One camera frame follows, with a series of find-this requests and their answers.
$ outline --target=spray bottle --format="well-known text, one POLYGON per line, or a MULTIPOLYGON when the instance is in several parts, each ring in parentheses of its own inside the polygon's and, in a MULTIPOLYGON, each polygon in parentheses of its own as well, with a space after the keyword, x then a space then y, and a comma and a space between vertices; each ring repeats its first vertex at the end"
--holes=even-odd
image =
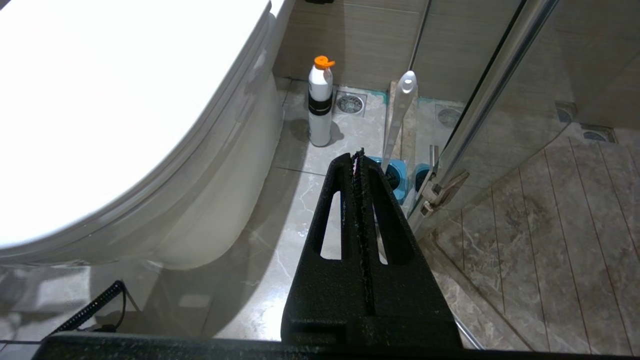
POLYGON ((331 109, 333 106, 333 74, 335 61, 318 56, 309 72, 309 139, 315 146, 331 141, 331 109))

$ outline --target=toilet lid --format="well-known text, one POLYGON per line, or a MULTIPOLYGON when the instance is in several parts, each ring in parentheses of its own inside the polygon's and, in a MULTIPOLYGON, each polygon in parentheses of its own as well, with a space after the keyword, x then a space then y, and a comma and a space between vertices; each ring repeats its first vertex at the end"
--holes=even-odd
POLYGON ((139 183, 234 87, 268 0, 11 0, 0 10, 0 249, 139 183))

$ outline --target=coiled cable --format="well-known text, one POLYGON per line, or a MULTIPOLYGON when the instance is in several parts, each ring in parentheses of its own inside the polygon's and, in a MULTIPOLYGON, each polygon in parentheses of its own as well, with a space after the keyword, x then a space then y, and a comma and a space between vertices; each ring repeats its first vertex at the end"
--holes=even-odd
POLYGON ((121 280, 115 281, 113 285, 104 290, 100 295, 98 295, 98 297, 91 301, 87 306, 82 308, 82 310, 75 313, 66 322, 53 330, 49 334, 49 336, 60 331, 76 330, 78 327, 80 327, 80 325, 84 324, 98 311, 100 311, 100 309, 102 309, 107 303, 115 299, 115 297, 120 293, 122 293, 122 314, 120 315, 118 323, 116 325, 103 325, 102 328, 95 330, 104 332, 115 332, 122 323, 125 310, 127 309, 127 288, 124 286, 124 282, 122 282, 121 280))

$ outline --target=shower floor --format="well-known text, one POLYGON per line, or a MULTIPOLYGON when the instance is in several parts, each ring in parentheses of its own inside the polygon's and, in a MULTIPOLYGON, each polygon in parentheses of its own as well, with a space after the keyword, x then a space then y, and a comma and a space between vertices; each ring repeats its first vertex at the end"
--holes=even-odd
POLYGON ((487 348, 640 355, 640 133, 571 124, 421 240, 487 348))
MULTIPOLYGON (((381 156, 387 105, 382 92, 338 86, 364 95, 365 113, 335 113, 331 143, 314 147, 307 136, 307 83, 280 78, 276 85, 285 110, 280 143, 251 219, 227 253, 188 271, 146 261, 0 269, 0 358, 29 358, 37 345, 6 343, 40 341, 116 279, 124 280, 135 302, 127 305, 119 332, 279 340, 282 311, 329 162, 361 147, 381 156)), ((321 253, 330 259, 340 258, 338 197, 321 253)), ((85 326, 115 323, 121 306, 117 298, 85 326)))

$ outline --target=toilet bowl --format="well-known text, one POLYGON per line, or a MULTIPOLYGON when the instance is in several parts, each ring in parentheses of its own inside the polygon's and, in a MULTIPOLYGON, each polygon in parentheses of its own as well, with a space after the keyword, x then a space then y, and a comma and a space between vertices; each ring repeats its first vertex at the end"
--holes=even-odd
POLYGON ((271 68, 292 6, 10 1, 0 265, 193 268, 226 252, 280 136, 271 68))

